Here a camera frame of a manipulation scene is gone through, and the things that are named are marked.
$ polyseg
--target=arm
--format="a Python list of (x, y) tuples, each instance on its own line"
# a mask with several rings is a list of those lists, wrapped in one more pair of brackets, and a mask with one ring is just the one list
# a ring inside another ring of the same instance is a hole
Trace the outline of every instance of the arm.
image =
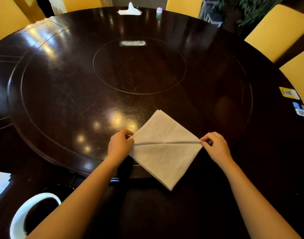
[[(209, 139), (213, 141), (212, 146), (206, 142)], [(227, 142), (222, 135), (210, 132), (200, 140), (212, 160), (226, 174), (252, 239), (301, 238), (233, 161)]]
[(113, 172), (133, 147), (134, 140), (126, 139), (126, 135), (133, 135), (133, 132), (123, 129), (111, 137), (107, 158), (27, 239), (82, 238)]

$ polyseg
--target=glossy table surface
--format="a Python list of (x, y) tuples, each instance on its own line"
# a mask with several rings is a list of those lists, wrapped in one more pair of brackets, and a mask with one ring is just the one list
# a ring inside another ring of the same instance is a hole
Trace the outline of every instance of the glossy table surface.
[[(304, 236), (304, 117), (292, 102), (303, 103), (279, 90), (293, 88), (290, 82), (259, 51), (211, 24), (117, 10), (52, 17), (0, 41), (0, 138), (14, 137), (15, 128), (36, 162), (43, 157), (87, 176), (106, 157), (111, 135), (137, 131), (161, 109), (198, 137), (221, 133), (254, 185)], [(21, 147), (8, 153), (26, 159)], [(36, 176), (71, 180), (53, 169), (54, 177)], [(25, 170), (35, 169), (26, 163)], [(226, 177), (203, 149), (172, 192), (131, 158), (118, 172), (130, 180), (109, 187), (88, 237), (248, 238)]]

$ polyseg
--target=small bottle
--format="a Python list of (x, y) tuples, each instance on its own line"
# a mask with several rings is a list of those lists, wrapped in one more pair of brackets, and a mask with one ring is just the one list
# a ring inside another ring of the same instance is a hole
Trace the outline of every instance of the small bottle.
[(156, 9), (156, 18), (161, 18), (162, 17), (162, 12), (163, 12), (163, 9), (161, 7), (158, 7)]

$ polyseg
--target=sticker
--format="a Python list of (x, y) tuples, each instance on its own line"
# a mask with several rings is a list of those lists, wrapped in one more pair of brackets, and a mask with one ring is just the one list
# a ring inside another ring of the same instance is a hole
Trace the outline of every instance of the sticker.
[(296, 110), (296, 113), (299, 115), (299, 116), (303, 116), (304, 117), (304, 105), (301, 105), (301, 108), (300, 108), (300, 105), (297, 103), (297, 102), (293, 102), (292, 103), (295, 110)]
[(300, 97), (294, 89), (288, 89), (284, 87), (279, 87), (279, 89), (281, 90), (281, 93), (284, 97), (300, 100)]
[(120, 41), (120, 46), (146, 46), (145, 41)]

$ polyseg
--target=round dining table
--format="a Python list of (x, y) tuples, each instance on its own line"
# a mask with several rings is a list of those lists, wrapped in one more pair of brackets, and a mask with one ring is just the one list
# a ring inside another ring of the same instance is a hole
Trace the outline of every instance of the round dining table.
[[(162, 110), (197, 137), (225, 137), (236, 163), (304, 237), (304, 116), (262, 53), (222, 28), (138, 8), (87, 9), (0, 41), (0, 238), (29, 197), (87, 177), (110, 137)], [(173, 191), (131, 157), (85, 238), (249, 238), (229, 182), (202, 149)]]

